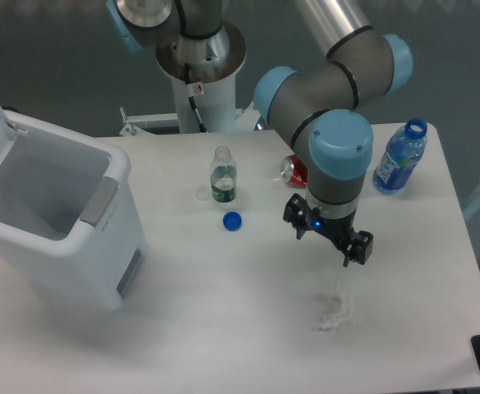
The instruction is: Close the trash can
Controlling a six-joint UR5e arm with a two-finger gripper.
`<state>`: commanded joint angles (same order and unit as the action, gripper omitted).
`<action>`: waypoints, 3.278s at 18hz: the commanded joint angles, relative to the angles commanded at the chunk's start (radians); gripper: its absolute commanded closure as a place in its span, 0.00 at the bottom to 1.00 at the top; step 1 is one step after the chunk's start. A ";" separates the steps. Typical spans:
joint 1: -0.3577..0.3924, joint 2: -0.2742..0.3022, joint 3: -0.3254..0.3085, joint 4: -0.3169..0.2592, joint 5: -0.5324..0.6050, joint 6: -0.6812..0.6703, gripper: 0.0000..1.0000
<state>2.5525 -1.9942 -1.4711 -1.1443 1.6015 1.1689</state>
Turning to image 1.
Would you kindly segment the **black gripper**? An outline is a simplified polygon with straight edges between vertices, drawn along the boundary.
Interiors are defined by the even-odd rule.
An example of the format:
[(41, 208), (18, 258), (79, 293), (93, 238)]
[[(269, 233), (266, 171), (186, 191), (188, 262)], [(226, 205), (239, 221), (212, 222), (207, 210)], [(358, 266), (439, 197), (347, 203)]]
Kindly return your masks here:
[(353, 204), (313, 203), (293, 194), (284, 207), (283, 220), (294, 228), (297, 240), (307, 231), (327, 238), (344, 255), (342, 264), (347, 268), (350, 263), (365, 265), (373, 252), (373, 234), (354, 231), (355, 213)]

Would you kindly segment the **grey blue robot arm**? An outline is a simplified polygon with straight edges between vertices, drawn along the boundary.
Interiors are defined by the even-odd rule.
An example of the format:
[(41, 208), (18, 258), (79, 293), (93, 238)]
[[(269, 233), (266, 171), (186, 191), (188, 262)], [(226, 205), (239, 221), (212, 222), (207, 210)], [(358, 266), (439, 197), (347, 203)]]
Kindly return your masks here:
[[(279, 66), (254, 89), (254, 107), (305, 165), (305, 196), (294, 195), (283, 218), (297, 236), (315, 231), (346, 262), (366, 263), (373, 235), (353, 227), (373, 130), (357, 108), (405, 84), (409, 46), (377, 34), (355, 1), (298, 1), (326, 65), (309, 76)], [(233, 131), (235, 76), (246, 58), (241, 32), (219, 1), (110, 1), (107, 8), (130, 48), (154, 46), (171, 79), (183, 133)]]

